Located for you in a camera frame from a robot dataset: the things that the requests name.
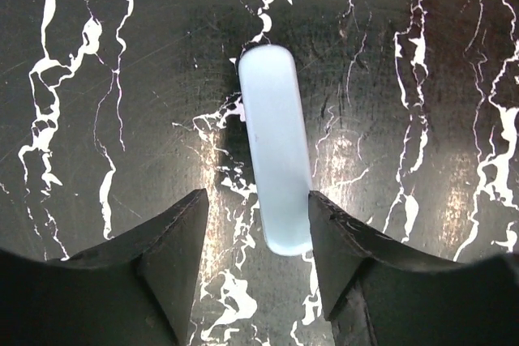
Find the black marble surface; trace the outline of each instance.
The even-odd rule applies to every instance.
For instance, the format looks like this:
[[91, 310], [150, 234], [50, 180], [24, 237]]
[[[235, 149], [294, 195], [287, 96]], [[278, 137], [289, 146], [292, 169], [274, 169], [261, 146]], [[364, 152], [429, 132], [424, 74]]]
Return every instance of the black marble surface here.
[[332, 344], [311, 254], [261, 233], [257, 43], [295, 57], [316, 190], [440, 257], [517, 250], [519, 0], [0, 5], [0, 245], [67, 258], [208, 188], [192, 345]]

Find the rounded rectangular block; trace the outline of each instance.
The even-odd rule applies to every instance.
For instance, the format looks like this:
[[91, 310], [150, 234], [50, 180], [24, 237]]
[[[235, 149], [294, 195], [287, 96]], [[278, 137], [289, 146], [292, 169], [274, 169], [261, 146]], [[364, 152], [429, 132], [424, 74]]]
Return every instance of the rounded rectangular block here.
[[294, 59], [276, 45], [238, 64], [265, 241], [280, 255], [311, 250], [311, 171]]

